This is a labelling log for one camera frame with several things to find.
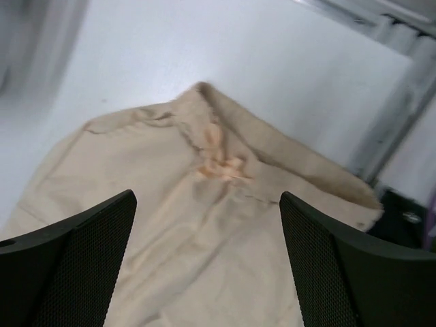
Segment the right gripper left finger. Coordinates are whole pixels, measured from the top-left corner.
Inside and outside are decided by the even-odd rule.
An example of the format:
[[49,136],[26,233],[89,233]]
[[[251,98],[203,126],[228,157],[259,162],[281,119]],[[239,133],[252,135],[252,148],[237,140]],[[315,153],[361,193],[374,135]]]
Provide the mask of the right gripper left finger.
[[1,241],[1,325],[103,326],[136,207],[126,190]]

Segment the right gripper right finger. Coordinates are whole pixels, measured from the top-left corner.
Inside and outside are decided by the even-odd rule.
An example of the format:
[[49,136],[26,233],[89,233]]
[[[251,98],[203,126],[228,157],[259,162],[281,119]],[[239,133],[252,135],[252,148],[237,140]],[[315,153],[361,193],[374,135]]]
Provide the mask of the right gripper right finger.
[[434,326],[435,254],[375,238],[284,192],[279,202],[305,326]]

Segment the beige trousers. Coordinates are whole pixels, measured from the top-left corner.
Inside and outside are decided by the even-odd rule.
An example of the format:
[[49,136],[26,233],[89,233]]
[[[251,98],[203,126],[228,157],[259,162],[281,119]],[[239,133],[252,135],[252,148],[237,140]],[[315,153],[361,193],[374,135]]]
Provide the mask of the beige trousers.
[[213,86],[97,117],[55,145],[1,236],[132,190],[134,225],[107,326],[299,326],[279,212],[284,191],[358,230],[373,190]]

